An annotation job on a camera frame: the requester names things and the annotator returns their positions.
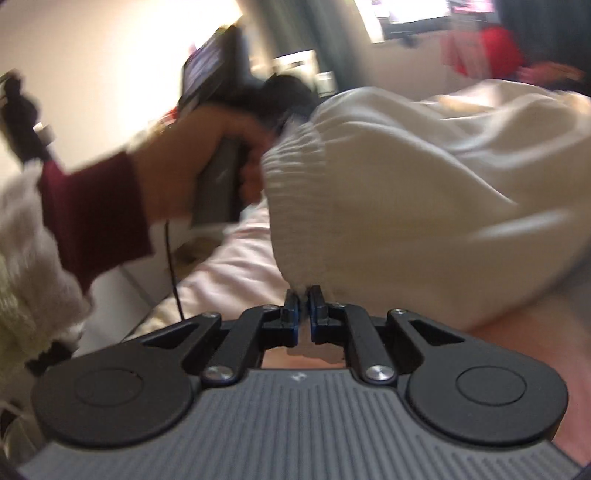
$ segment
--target black cable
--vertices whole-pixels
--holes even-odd
[[[181,305],[181,300],[178,297],[177,276],[174,273],[173,255],[170,251],[170,236],[168,234],[168,221],[166,221],[166,223],[164,224],[164,242],[166,243],[166,258],[168,259],[168,271],[170,272],[170,281],[173,284],[173,295],[174,295],[174,299],[177,301],[178,315],[181,317],[181,322],[182,322],[182,321],[184,321],[184,314],[183,314],[183,307]]]

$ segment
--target white blanket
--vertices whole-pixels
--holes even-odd
[[[263,159],[283,277],[467,329],[572,267],[591,235],[591,101],[491,81],[324,103]]]

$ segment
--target window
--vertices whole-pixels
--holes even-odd
[[[445,30],[451,12],[487,15],[493,0],[355,0],[372,42]]]

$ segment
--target hand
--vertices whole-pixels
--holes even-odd
[[[223,137],[241,138],[250,146],[249,164],[260,160],[272,142],[254,117],[205,105],[131,155],[149,224],[190,213],[195,179]]]
[[[521,83],[529,83],[541,87],[551,86],[553,83],[566,79],[581,82],[583,77],[584,72],[581,70],[553,61],[540,62],[531,67],[521,67],[517,70],[517,79]]]
[[[246,205],[261,201],[263,191],[261,157],[267,150],[268,148],[255,148],[251,150],[248,155],[248,162],[246,162],[240,171],[242,179],[240,198]]]

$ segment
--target knit fabric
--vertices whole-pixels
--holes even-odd
[[[591,236],[591,101],[511,82],[412,102],[351,90],[262,159],[298,291],[467,329],[565,273]]]
[[[43,226],[40,176],[29,164],[0,194],[0,384],[91,311]]]

